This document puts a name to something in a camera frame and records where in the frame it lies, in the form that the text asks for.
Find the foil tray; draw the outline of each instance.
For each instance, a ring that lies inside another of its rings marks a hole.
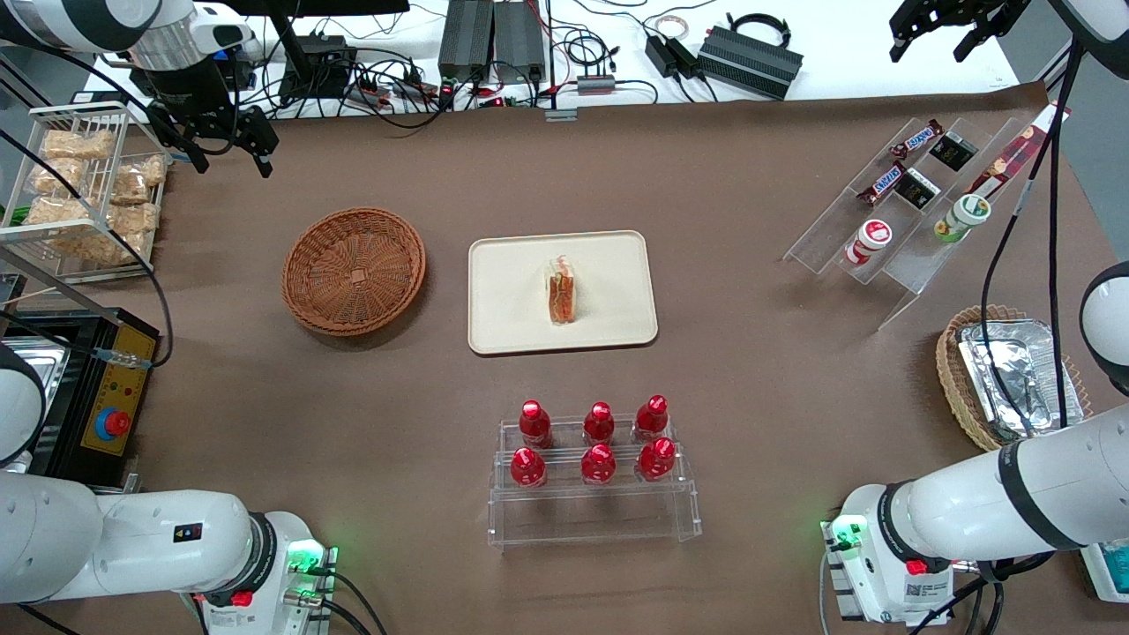
[[[0,340],[20,359],[27,362],[43,382],[43,390],[47,397],[47,410],[59,392],[59,382],[63,379],[67,369],[67,360],[70,358],[70,350],[58,343],[40,337],[10,337]]]
[[[988,322],[988,336],[1008,392],[1024,411],[1024,417],[1015,412],[996,384],[987,364],[980,324],[957,330],[957,348],[992,430],[1004,441],[1014,441],[1060,429],[1050,327],[1039,320],[994,320]],[[1085,416],[1082,403],[1066,365],[1059,364],[1066,380],[1066,425],[1078,424]],[[1024,418],[1031,429],[1023,425]]]

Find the brown tabletop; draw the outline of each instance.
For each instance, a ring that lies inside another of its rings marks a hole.
[[[977,229],[922,298],[881,278],[816,278],[780,256],[911,116],[995,129],[1031,118],[1038,87],[982,96],[732,103],[443,116],[406,139],[376,120],[277,124],[274,175],[240,153],[181,166],[156,250],[176,328],[141,414],[149,489],[230,492],[299,514],[341,547],[393,635],[819,632],[819,521],[855,487],[972,456],[942,394],[934,343],[978,302],[1006,221]],[[1009,210],[1018,188],[997,209]],[[1065,351],[1094,409],[1115,397],[1086,355],[1077,306],[1113,258],[1066,171]],[[292,242],[326,214],[395,211],[428,250],[408,319],[361,342],[298,327],[279,293]],[[1045,319],[1047,186],[1035,189],[992,299]],[[650,346],[484,358],[466,343],[466,252],[489,236],[636,229],[647,238]],[[141,280],[102,288],[159,325]],[[487,546],[497,423],[537,398],[553,414],[666,394],[698,478],[704,533],[507,550]],[[1076,558],[1007,584],[999,634],[1123,634],[1129,608],[1087,597]],[[349,600],[341,597],[349,606]],[[833,602],[829,610],[834,615]],[[61,602],[85,635],[192,634],[170,593]],[[963,629],[966,608],[953,626]],[[11,608],[0,632],[44,634]],[[843,624],[833,633],[904,633]],[[334,625],[335,632],[348,627]]]

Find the tiered acrylic stand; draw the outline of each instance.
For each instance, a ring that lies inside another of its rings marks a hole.
[[[945,216],[953,207],[953,202],[972,186],[977,176],[991,165],[1004,147],[1026,125],[1013,118],[995,134],[989,134],[966,120],[957,119],[945,129],[959,134],[978,149],[977,154],[960,171],[953,171],[929,154],[936,140],[930,140],[925,148],[918,149],[909,158],[902,160],[902,165],[921,173],[940,190],[940,193],[935,195],[925,207],[918,209],[901,194],[892,191],[887,192],[874,208],[870,208],[857,195],[873,185],[893,165],[894,157],[890,154],[890,147],[903,142],[926,127],[926,122],[911,119],[855,176],[839,194],[839,198],[820,215],[807,232],[788,249],[784,259],[795,260],[811,269],[815,275],[822,275],[834,263],[863,285],[870,284],[878,273],[885,272],[886,276],[905,288],[905,295],[883,320],[878,327],[882,329],[913,304],[960,245],[959,242],[946,243],[937,238],[934,234],[934,225]],[[995,199],[998,195],[999,192],[996,192],[991,198]],[[854,264],[844,256],[847,245],[855,241],[858,228],[872,218],[886,221],[893,230],[894,237],[885,249],[870,256],[868,262],[860,266]]]
[[[673,425],[666,435],[677,446],[674,469],[655,482],[634,475],[641,444],[631,440],[633,414],[616,414],[611,447],[615,476],[604,485],[580,478],[584,418],[553,419],[553,447],[539,450],[548,481],[534,489],[518,487],[509,476],[514,451],[522,447],[516,420],[502,421],[499,449],[490,477],[488,542],[515,545],[603,542],[639,538],[675,538],[680,542],[701,536],[698,490],[684,449]]]

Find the red bottle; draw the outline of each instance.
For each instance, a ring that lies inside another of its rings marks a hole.
[[[660,436],[642,446],[636,461],[636,473],[644,480],[658,480],[674,469],[674,442]]]
[[[615,473],[615,454],[603,443],[597,443],[580,459],[580,476],[588,485],[604,485]]]
[[[603,401],[592,405],[592,411],[584,418],[584,440],[588,445],[611,443],[615,432],[615,419],[612,418],[611,406]]]
[[[666,398],[662,394],[651,397],[636,414],[636,423],[631,426],[631,438],[637,443],[647,443],[663,436],[666,423]]]
[[[545,412],[536,401],[531,399],[522,406],[522,417],[517,420],[517,427],[522,428],[522,438],[530,447],[548,450],[553,446],[549,412]]]
[[[509,462],[509,476],[519,487],[541,487],[545,484],[545,460],[528,447],[518,447]]]

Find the wicker basket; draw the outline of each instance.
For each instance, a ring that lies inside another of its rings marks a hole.
[[[359,336],[403,313],[426,269],[423,242],[408,221],[383,209],[347,209],[295,243],[282,269],[282,297],[307,329]]]
[[[995,304],[988,305],[989,320],[1021,320],[1023,318],[1026,318],[1026,314],[1022,311]],[[961,351],[956,347],[956,331],[962,327],[979,321],[979,306],[965,308],[949,321],[948,327],[945,328],[945,331],[940,333],[940,338],[937,339],[937,375],[940,377],[940,385],[945,390],[945,399],[948,400],[948,406],[953,409],[953,416],[961,424],[964,434],[969,435],[986,452],[991,452],[1000,447],[1001,440],[991,432],[991,427],[984,420],[983,412],[980,410],[980,399],[977,398],[972,382],[969,379],[969,373],[964,367],[964,358],[961,357]],[[1074,382],[1083,412],[1087,418],[1093,416],[1094,411],[1089,408],[1089,395],[1078,379],[1078,369],[1070,363],[1070,358],[1065,355],[1062,356],[1062,364],[1066,365],[1067,374],[1070,381]]]

